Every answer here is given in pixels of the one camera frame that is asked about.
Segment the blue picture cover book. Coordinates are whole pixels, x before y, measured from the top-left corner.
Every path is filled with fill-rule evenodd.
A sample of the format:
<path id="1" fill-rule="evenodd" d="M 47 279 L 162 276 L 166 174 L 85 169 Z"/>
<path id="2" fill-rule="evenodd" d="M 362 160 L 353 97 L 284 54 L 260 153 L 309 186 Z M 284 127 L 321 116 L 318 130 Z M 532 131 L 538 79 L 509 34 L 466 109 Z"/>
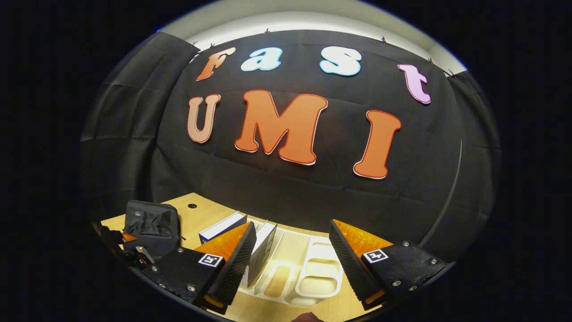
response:
<path id="1" fill-rule="evenodd" d="M 240 212 L 235 212 L 227 218 L 217 222 L 216 224 L 204 229 L 202 232 L 198 233 L 201 244 L 207 243 L 208 241 L 221 236 L 221 234 L 229 232 L 230 230 L 237 228 L 243 224 L 247 223 L 247 215 L 243 215 Z"/>

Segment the black schoolbag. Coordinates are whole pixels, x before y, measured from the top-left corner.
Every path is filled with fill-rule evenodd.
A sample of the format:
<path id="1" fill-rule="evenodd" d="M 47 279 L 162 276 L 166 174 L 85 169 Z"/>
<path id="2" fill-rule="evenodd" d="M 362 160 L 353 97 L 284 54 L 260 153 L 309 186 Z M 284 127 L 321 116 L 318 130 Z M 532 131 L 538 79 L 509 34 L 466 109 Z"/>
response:
<path id="1" fill-rule="evenodd" d="M 170 204 L 129 200 L 123 232 L 137 238 L 123 248 L 142 246 L 153 260 L 159 260 L 180 246 L 181 225 L 177 209 Z"/>

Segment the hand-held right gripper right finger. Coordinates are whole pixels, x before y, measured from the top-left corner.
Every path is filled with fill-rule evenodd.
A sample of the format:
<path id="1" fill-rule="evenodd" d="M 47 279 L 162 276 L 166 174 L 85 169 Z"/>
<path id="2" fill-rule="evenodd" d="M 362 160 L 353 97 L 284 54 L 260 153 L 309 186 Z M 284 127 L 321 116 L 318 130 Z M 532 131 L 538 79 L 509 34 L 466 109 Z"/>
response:
<path id="1" fill-rule="evenodd" d="M 329 240 L 365 310 L 403 302 L 454 265 L 411 241 L 392 243 L 335 219 Z"/>

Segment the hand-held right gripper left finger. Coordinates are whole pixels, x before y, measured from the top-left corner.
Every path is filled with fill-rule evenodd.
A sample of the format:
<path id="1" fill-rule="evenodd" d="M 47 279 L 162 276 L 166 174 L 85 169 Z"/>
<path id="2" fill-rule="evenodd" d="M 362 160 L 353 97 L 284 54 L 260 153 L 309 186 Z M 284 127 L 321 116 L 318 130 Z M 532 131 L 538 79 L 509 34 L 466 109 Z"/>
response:
<path id="1" fill-rule="evenodd" d="M 255 244 L 255 225 L 247 222 L 194 250 L 173 250 L 142 274 L 191 305 L 224 314 L 236 296 Z"/>

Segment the white bookshelf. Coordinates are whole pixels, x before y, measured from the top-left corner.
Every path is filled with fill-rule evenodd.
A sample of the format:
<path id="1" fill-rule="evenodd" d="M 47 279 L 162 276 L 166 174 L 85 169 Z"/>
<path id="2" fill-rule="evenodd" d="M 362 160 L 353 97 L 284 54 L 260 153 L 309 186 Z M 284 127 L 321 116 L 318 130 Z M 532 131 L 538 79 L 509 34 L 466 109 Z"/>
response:
<path id="1" fill-rule="evenodd" d="M 278 225 L 261 275 L 239 291 L 285 305 L 313 306 L 339 293 L 342 275 L 325 234 Z"/>

